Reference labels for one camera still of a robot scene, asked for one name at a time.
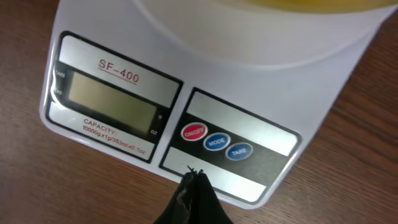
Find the black object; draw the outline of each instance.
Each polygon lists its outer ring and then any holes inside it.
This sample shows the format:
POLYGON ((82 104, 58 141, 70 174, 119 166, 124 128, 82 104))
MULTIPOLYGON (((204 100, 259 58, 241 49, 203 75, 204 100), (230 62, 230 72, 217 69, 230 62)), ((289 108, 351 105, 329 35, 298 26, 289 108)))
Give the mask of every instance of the black object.
POLYGON ((225 214, 206 174, 191 169, 154 224, 233 224, 225 214))

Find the wood grain surface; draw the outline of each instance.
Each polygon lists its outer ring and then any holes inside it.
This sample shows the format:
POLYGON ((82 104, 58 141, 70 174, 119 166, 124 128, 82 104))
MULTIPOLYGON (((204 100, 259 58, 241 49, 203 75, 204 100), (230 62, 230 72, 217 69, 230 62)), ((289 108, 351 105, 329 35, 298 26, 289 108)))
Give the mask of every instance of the wood grain surface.
MULTIPOLYGON (((0 1, 0 223, 152 223, 177 184, 39 118, 56 0, 0 1)), ((398 222, 398 14, 381 28, 269 203, 235 223, 398 222)))

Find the display panel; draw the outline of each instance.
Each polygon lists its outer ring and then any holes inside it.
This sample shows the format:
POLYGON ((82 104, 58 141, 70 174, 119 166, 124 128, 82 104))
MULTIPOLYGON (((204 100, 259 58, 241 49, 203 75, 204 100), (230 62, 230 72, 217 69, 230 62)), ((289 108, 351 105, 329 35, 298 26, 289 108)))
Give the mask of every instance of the display panel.
POLYGON ((78 72, 73 72, 68 99, 143 133, 148 133, 157 109, 78 72))

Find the yellow liquid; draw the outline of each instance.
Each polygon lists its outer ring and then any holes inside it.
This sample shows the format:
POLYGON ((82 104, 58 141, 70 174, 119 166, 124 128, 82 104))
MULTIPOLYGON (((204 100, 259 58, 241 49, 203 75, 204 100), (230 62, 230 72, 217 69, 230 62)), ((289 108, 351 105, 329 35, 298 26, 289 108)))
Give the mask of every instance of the yellow liquid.
POLYGON ((398 0, 242 0, 287 11, 343 13, 376 9, 398 4, 398 0))

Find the blue button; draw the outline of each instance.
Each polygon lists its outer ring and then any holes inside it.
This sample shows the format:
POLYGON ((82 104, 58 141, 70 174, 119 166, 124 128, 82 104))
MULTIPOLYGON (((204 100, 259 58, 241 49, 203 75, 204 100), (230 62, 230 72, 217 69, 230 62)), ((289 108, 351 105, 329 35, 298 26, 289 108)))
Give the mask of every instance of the blue button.
POLYGON ((209 151, 225 149, 231 142, 231 137, 225 133, 214 133, 206 137, 203 146, 209 151))
POLYGON ((236 143, 231 145, 226 151, 225 156, 232 161, 240 161, 248 158, 253 153, 253 146, 248 143, 236 143))

